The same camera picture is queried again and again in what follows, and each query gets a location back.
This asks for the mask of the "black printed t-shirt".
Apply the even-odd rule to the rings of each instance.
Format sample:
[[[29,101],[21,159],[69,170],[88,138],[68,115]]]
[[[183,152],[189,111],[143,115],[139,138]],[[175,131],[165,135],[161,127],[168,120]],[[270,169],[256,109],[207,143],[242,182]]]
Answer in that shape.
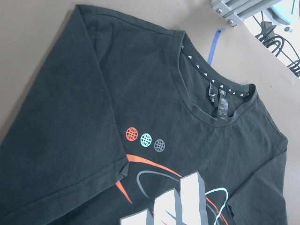
[[[287,144],[186,32],[77,5],[0,146],[0,222],[285,225]]]

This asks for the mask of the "aluminium frame post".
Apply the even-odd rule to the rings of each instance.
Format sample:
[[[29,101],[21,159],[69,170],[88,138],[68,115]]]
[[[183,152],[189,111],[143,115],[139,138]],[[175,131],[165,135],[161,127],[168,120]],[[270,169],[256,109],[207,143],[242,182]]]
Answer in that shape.
[[[232,27],[280,0],[211,0],[211,8]]]

